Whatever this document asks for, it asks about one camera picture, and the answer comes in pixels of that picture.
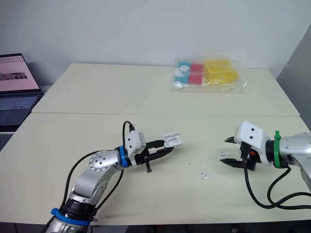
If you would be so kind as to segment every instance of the plastic bag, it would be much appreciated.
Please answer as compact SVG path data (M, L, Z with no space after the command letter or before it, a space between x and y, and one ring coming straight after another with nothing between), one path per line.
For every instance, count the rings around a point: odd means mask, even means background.
M179 59L174 68L173 89L178 92L242 93L246 68L220 56Z

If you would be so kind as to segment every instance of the yellow container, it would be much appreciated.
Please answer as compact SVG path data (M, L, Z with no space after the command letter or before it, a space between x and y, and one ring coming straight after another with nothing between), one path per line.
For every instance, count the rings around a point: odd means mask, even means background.
M228 60L205 60L203 76L208 84L233 83L238 77Z

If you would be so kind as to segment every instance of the blue ring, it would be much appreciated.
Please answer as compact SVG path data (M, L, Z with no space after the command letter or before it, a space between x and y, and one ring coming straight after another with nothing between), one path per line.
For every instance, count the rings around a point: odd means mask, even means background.
M79 226L88 226L91 221L82 221L82 220L75 220L75 219L71 219L65 216L62 216L57 208L53 208L51 211L52 215L55 215L55 217L63 222L66 223L70 223L70 224L74 224L74 225L79 225Z
M128 163L125 158L123 146L120 146L120 154L121 154L122 167L128 167Z

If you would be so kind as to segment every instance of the floor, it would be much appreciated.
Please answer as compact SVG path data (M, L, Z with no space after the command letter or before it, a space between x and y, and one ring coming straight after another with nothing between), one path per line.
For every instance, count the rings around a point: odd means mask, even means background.
M43 225L0 223L2 233L39 233ZM242 224L93 226L88 233L311 233L311 220Z

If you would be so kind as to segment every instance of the laptop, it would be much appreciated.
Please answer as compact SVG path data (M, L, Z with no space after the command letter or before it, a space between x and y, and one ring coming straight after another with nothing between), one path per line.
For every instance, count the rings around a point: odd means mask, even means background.
M17 130L42 96L21 53L0 55L0 139Z

